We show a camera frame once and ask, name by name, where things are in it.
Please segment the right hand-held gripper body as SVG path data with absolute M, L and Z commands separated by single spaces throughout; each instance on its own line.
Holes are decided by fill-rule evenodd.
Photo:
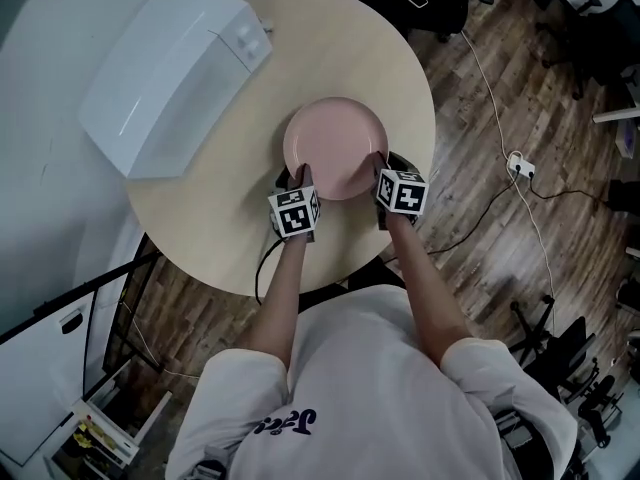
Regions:
M 404 216 L 414 226 L 424 214 L 429 184 L 410 161 L 394 152 L 388 168 L 376 175 L 375 204 L 378 228 L 386 230 L 388 214 Z

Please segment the whiteboard on black stand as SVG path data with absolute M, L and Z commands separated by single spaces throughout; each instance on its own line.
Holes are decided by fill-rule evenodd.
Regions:
M 62 431 L 73 405 L 119 363 L 111 349 L 140 352 L 127 342 L 119 312 L 138 306 L 161 256 L 144 237 L 131 261 L 43 303 L 0 334 L 0 465 L 17 473 Z M 59 321 L 76 309 L 83 323 L 63 335 Z

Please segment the person's white t-shirt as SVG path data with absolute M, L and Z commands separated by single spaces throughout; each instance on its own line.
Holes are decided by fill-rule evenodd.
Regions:
M 533 425 L 559 480 L 577 439 L 569 411 L 500 341 L 465 338 L 431 361 L 406 292 L 378 285 L 304 311 L 289 364 L 212 357 L 165 478 L 217 460 L 228 480 L 521 480 L 495 422 L 507 410 Z

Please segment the white power strip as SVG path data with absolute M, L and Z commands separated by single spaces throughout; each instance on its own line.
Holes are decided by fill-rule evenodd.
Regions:
M 507 160 L 507 168 L 515 175 L 532 179 L 535 175 L 535 166 L 527 161 L 519 151 L 513 151 Z

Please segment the white shelf unit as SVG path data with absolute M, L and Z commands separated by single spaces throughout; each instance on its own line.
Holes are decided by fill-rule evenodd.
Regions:
M 71 435 L 45 459 L 54 480 L 126 480 L 126 469 L 172 398 L 167 391 L 133 434 L 124 430 L 91 402 L 72 407 Z

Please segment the person's left forearm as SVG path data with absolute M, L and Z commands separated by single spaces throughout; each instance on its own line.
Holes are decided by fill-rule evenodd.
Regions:
M 274 356 L 286 368 L 297 326 L 306 246 L 304 235 L 285 243 L 263 303 L 239 341 L 241 348 Z

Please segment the purple and white box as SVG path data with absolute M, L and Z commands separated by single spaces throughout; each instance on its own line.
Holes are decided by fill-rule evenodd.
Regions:
M 634 158 L 637 133 L 638 130 L 634 119 L 625 119 L 618 122 L 615 144 L 622 158 Z

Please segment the person's right forearm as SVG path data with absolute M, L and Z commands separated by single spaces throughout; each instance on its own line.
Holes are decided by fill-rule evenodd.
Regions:
M 464 314 L 409 220 L 387 212 L 386 226 L 406 285 L 420 344 L 426 355 L 440 365 L 454 343 L 471 337 Z

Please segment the pink plate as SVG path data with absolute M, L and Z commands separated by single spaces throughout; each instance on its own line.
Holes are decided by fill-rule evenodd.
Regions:
M 375 181 L 373 156 L 388 157 L 386 130 L 363 103 L 346 97 L 327 97 L 300 108 L 283 138 L 287 169 L 311 169 L 320 198 L 349 200 L 371 189 Z

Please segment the white desk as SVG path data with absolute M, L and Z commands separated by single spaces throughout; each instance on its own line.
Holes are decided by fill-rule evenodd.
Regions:
M 622 73 L 622 81 L 631 97 L 632 104 L 627 108 L 616 109 L 604 113 L 594 114 L 592 122 L 595 124 L 640 119 L 640 64 L 627 68 Z

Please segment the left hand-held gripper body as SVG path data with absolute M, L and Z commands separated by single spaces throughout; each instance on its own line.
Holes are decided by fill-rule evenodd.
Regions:
M 287 241 L 302 235 L 307 242 L 315 240 L 320 202 L 313 184 L 305 185 L 289 173 L 281 173 L 268 202 L 272 227 L 279 238 Z

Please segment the white microwave oven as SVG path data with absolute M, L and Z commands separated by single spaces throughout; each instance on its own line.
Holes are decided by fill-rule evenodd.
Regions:
M 148 0 L 98 70 L 79 121 L 125 178 L 179 177 L 270 52 L 244 0 Z

